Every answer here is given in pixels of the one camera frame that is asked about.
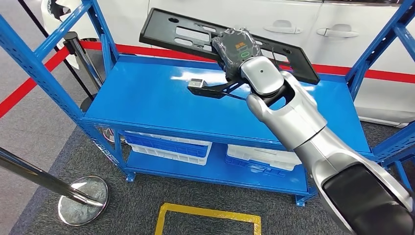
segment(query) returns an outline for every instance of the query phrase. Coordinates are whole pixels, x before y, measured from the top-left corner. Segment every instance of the car door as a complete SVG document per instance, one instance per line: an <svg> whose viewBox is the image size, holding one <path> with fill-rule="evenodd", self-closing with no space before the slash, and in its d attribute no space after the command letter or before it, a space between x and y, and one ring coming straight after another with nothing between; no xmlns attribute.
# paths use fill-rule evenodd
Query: car door
<svg viewBox="0 0 415 235"><path fill-rule="evenodd" d="M155 7L223 26L246 27L252 34L302 46L320 6L320 1L292 0L150 0L149 10Z"/></svg>
<svg viewBox="0 0 415 235"><path fill-rule="evenodd" d="M117 44L150 47L139 36L147 19L149 0L99 0L108 28Z"/></svg>
<svg viewBox="0 0 415 235"><path fill-rule="evenodd" d="M313 64L350 68L398 7L398 0L325 2L304 50ZM408 26L412 34L414 26ZM415 81L399 82L399 76L415 74L415 66L401 42L396 39L370 69L393 73L363 80L355 100L361 120L394 126L414 120Z"/></svg>

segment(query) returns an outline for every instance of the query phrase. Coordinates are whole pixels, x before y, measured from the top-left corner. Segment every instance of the car door handle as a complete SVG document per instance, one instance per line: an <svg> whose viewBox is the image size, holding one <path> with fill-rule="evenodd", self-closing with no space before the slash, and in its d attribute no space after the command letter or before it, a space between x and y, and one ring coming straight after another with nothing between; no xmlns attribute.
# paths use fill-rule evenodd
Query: car door handle
<svg viewBox="0 0 415 235"><path fill-rule="evenodd" d="M359 36L358 32L352 31L348 24L338 23L332 28L319 28L317 34L325 37L353 38Z"/></svg>
<svg viewBox="0 0 415 235"><path fill-rule="evenodd" d="M288 33L288 34L299 34L302 32L301 28L297 27L274 27L274 26L265 26L265 30L274 32L274 33Z"/></svg>
<svg viewBox="0 0 415 235"><path fill-rule="evenodd" d="M299 34L302 28L292 26L290 21L277 20L272 26L264 26L263 29L273 33Z"/></svg>

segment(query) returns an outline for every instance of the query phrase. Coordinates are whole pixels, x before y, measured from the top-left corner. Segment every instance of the black panel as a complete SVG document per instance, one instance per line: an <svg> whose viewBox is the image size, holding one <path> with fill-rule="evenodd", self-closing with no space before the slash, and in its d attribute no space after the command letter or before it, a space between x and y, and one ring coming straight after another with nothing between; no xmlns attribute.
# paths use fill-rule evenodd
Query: black panel
<svg viewBox="0 0 415 235"><path fill-rule="evenodd" d="M200 40L178 35L176 33L177 27L207 34L208 39ZM210 46L211 39L219 35L220 32L225 31L227 28L228 27L225 26L152 8L140 33L140 42L218 61L220 59L219 55L214 51L204 49L204 47L205 45ZM262 45L260 45L261 49L286 56L289 63L272 61L279 66L290 66L293 70L293 75L299 81L311 84L317 84L319 82L320 79L318 75L313 70L310 61L300 47L276 42L256 35L253 35L253 37L256 41L262 43ZM175 42L176 38L190 41L191 45L187 46L177 43Z"/></svg>
<svg viewBox="0 0 415 235"><path fill-rule="evenodd" d="M323 185L358 235L413 235L413 216L363 165L343 170Z"/></svg>

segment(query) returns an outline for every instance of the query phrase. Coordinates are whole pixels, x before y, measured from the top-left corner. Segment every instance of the yellow floor marking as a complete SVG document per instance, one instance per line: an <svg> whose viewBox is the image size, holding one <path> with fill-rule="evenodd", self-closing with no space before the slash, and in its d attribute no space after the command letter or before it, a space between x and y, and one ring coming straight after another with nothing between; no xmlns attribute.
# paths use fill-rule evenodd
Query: yellow floor marking
<svg viewBox="0 0 415 235"><path fill-rule="evenodd" d="M233 219L242 222L254 223L254 235L261 235L261 217L252 214L242 214L229 211L218 211L198 207L189 207L171 203L164 203L160 207L159 218L157 219L156 232L154 235L162 235L164 227L164 217L167 211L195 214L201 216L215 217L221 219Z"/></svg>

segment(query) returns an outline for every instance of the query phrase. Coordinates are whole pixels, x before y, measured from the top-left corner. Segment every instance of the black plastic tray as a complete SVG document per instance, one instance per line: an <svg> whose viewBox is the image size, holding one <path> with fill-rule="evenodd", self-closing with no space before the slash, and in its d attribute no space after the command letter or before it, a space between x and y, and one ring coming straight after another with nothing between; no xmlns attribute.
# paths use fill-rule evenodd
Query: black plastic tray
<svg viewBox="0 0 415 235"><path fill-rule="evenodd" d="M179 35L176 33L177 27L207 34L209 35L208 41ZM211 45L211 39L227 28L173 12L152 8L140 33L139 41L217 61L219 60L219 55L214 51L204 49L204 47L209 47ZM317 84L320 81L319 76L314 71L310 61L300 47L276 42L256 35L253 35L253 37L257 42L262 43L260 45L262 49L286 56L289 61L288 63L278 60L272 61L279 66L291 67L293 75L299 81L311 84ZM187 46L177 43L175 42L177 38L191 41L192 45Z"/></svg>

